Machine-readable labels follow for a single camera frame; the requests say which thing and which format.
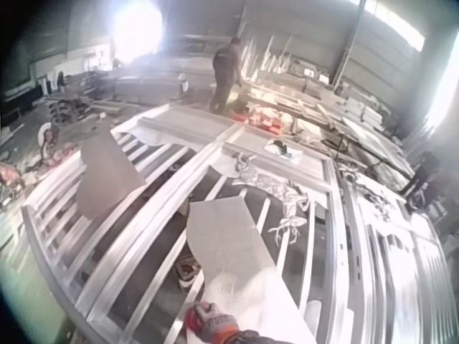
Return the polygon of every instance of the worker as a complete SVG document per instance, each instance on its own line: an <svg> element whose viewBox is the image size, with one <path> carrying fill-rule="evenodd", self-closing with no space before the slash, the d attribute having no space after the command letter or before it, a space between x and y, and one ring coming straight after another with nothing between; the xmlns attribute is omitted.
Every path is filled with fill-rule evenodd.
<svg viewBox="0 0 459 344"><path fill-rule="evenodd" d="M400 191L400 194L404 196L411 188L413 188L406 197L407 199L411 199L425 183L428 183L432 179L432 177L437 173L439 167L440 162L436 156L434 156L431 152L423 153L420 167L416 170L415 175L411 178L408 184Z"/></svg>
<svg viewBox="0 0 459 344"><path fill-rule="evenodd" d="M290 344L261 337L256 331L241 331L235 317L220 312L214 303L195 303L186 311L184 323L204 343Z"/></svg>
<svg viewBox="0 0 459 344"><path fill-rule="evenodd" d="M231 88L236 82L240 87L240 44L241 40L237 37L231 39L231 42L225 48L221 48L215 53L212 66L215 71L215 81L217 89L214 97L210 102L210 110L213 113L221 114L227 104Z"/></svg>

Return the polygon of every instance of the red glove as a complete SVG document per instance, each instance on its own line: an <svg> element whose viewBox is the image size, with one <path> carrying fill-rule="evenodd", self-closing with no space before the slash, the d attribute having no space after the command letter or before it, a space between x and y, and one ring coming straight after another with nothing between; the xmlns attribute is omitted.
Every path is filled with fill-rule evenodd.
<svg viewBox="0 0 459 344"><path fill-rule="evenodd" d="M214 303L195 303L186 311L184 323L200 340L211 344L224 344L239 332L235 317L221 313Z"/></svg>

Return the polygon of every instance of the glove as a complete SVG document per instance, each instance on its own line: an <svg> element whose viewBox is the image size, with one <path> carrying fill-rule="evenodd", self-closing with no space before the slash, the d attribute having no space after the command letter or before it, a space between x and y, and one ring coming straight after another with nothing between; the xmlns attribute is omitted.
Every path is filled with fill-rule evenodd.
<svg viewBox="0 0 459 344"><path fill-rule="evenodd" d="M204 343L223 344L239 332L235 317L223 314L214 303L195 303L186 311L184 323Z"/></svg>

